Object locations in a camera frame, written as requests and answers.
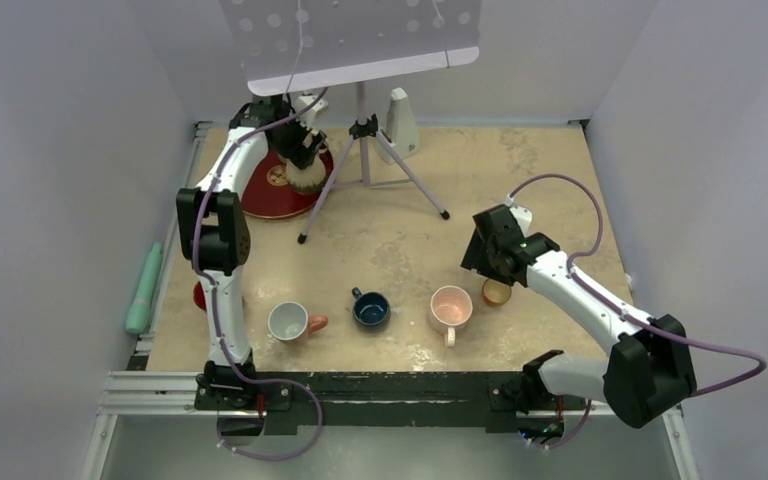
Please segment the cream round speckled mug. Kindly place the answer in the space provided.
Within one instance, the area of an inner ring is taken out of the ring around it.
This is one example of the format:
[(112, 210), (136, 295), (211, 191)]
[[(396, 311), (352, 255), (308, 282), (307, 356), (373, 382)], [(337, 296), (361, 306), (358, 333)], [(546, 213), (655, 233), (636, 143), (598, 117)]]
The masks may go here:
[(319, 156), (314, 156), (312, 163), (306, 168), (299, 168), (291, 161), (285, 163), (285, 176), (290, 188), (300, 195), (319, 194), (327, 180), (324, 162)]

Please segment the small orange cup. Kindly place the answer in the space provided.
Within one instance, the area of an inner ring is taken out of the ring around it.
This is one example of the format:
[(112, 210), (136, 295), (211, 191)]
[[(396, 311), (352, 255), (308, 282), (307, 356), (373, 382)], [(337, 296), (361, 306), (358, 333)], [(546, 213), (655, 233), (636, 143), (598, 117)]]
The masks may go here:
[(512, 287), (493, 279), (486, 279), (482, 284), (481, 296), (488, 307), (500, 307), (510, 301)]

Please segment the pale pink gradient mug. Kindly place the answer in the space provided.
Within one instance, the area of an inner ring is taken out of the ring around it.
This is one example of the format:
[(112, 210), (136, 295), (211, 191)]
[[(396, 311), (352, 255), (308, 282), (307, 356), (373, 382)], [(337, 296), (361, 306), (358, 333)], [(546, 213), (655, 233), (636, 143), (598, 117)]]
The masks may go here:
[(427, 323), (442, 336), (447, 348), (453, 348), (457, 332), (465, 327), (472, 313), (472, 299), (463, 288), (454, 285), (442, 286), (431, 296)]

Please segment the blue ribbed mug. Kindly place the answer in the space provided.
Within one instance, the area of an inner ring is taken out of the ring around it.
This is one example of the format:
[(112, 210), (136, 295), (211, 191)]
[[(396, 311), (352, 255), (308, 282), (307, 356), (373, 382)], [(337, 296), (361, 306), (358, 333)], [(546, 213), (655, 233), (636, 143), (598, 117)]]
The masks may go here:
[(351, 290), (354, 298), (352, 314), (358, 327), (364, 330), (382, 330), (391, 318), (388, 299), (379, 292), (362, 292), (355, 287)]

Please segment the pink dotted mug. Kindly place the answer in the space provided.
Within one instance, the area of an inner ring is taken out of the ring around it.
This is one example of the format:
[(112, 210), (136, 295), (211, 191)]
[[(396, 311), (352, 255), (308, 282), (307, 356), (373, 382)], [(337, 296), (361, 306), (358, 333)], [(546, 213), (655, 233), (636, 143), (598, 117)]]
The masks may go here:
[(270, 311), (267, 322), (269, 333), (284, 343), (302, 341), (328, 324), (326, 315), (310, 315), (303, 305), (296, 302), (276, 305)]

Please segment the red mug black handle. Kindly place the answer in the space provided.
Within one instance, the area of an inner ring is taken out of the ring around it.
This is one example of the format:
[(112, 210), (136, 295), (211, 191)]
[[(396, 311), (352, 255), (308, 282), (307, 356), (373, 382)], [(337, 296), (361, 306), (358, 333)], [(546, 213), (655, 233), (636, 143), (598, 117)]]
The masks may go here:
[(202, 286), (199, 282), (196, 282), (192, 288), (192, 300), (194, 305), (202, 310), (206, 310), (206, 298)]

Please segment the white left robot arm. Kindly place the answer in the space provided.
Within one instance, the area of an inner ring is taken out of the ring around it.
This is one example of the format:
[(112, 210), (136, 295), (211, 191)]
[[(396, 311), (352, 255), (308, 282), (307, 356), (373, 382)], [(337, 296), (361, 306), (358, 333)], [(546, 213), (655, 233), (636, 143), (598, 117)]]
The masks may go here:
[(269, 152), (316, 157), (324, 137), (314, 131), (327, 107), (322, 94), (256, 97), (229, 123), (226, 142), (206, 176), (182, 188), (175, 199), (180, 245), (199, 278), (209, 325), (210, 347), (200, 390), (232, 408), (252, 405), (260, 391), (238, 295), (251, 236), (242, 196)]

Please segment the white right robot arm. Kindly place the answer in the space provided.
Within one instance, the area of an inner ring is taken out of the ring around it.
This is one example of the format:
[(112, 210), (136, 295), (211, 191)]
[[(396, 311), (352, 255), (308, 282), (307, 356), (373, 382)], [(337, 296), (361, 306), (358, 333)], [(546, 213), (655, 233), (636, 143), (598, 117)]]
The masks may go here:
[(607, 404), (626, 425), (641, 428), (698, 390), (683, 324), (653, 319), (622, 302), (569, 261), (543, 233), (528, 234), (523, 209), (497, 205), (473, 217), (462, 268), (529, 288), (581, 326), (606, 353), (604, 361), (549, 351), (526, 363), (517, 407), (528, 412), (559, 396)]

